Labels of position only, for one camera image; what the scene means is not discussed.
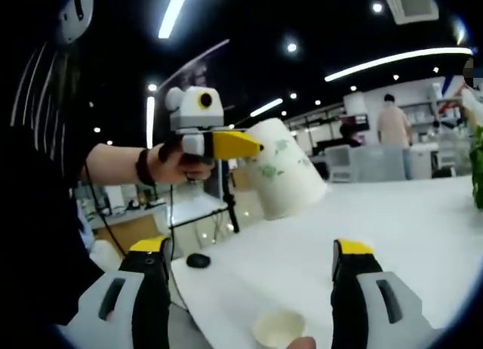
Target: black computer mouse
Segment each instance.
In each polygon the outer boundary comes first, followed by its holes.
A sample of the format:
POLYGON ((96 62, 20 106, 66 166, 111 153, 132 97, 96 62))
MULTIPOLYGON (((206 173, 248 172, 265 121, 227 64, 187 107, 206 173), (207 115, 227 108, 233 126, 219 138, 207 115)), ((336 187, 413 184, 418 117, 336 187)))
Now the black computer mouse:
POLYGON ((210 265, 211 258, 201 253, 192 253, 186 259, 186 264, 193 268, 206 268, 210 265))

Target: ceiling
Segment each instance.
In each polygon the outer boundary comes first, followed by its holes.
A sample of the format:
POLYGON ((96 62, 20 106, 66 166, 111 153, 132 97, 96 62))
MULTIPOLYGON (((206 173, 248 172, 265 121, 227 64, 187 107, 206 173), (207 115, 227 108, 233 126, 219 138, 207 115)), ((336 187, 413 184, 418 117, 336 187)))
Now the ceiling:
POLYGON ((392 54, 456 46, 452 18, 397 26, 384 0, 186 0, 169 39, 158 29, 170 0, 95 0, 94 19, 81 40, 89 57, 93 119, 101 138, 145 146, 149 83, 162 84, 182 65, 229 39, 210 59, 208 85, 219 89, 226 124, 289 119, 337 103, 350 86, 360 91, 461 73, 467 57, 439 55, 389 63, 332 82, 324 77, 392 54), (380 2, 383 12, 371 6, 380 2), (288 43, 297 51, 287 52, 288 43), (292 100, 289 94, 297 93, 292 100), (284 103, 250 118, 281 97, 284 103))

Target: headphones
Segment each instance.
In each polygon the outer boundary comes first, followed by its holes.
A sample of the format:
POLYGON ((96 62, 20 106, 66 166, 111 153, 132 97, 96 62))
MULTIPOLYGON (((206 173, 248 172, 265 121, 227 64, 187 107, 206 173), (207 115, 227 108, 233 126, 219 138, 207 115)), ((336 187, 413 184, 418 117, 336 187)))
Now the headphones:
POLYGON ((60 45, 75 42, 91 24, 94 0, 68 0, 59 13, 56 41, 60 45))

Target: linear led light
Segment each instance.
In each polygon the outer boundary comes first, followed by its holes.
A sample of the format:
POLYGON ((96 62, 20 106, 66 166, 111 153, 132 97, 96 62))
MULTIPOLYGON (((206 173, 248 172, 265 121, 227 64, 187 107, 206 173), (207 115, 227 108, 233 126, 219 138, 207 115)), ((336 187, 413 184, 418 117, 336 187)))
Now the linear led light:
POLYGON ((152 148, 152 128, 154 127, 154 97, 149 96, 146 102, 146 147, 152 148))
POLYGON ((277 98, 276 100, 273 100, 272 102, 268 102, 267 105, 263 105, 261 108, 256 109, 255 111, 252 111, 250 113, 250 117, 258 116, 261 113, 264 113, 264 112, 272 109, 273 107, 278 106, 282 102, 284 102, 284 101, 281 98, 277 98))
POLYGON ((183 7, 185 0, 171 0, 168 5, 168 9, 166 9, 165 17, 161 23, 161 27, 159 28, 158 38, 159 39, 168 39, 171 31, 173 30, 174 24, 176 23, 176 19, 178 15, 180 15, 181 8, 183 7))
POLYGON ((472 54, 472 51, 469 48, 442 47, 442 48, 428 48, 428 49, 421 49, 419 51, 405 52, 405 53, 395 54, 393 56, 379 58, 378 60, 372 60, 371 62, 359 64, 358 66, 350 67, 340 72, 333 73, 329 76, 326 76, 324 79, 326 82, 330 82, 330 81, 334 81, 335 79, 339 79, 341 77, 352 75, 353 73, 363 71, 364 69, 380 66, 381 64, 396 62, 397 60, 406 60, 408 58, 429 56, 432 54, 472 54))

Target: person in pink shirt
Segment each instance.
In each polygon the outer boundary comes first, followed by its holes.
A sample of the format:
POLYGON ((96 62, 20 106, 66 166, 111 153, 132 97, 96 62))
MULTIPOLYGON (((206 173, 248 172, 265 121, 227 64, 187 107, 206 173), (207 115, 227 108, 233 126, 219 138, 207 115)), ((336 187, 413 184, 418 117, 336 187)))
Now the person in pink shirt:
POLYGON ((379 142, 383 145, 402 148, 405 177, 407 180, 411 180, 410 146, 413 144, 413 132, 406 114, 400 107, 396 106, 395 98, 391 94, 384 96, 384 109, 377 121, 377 136, 379 142))

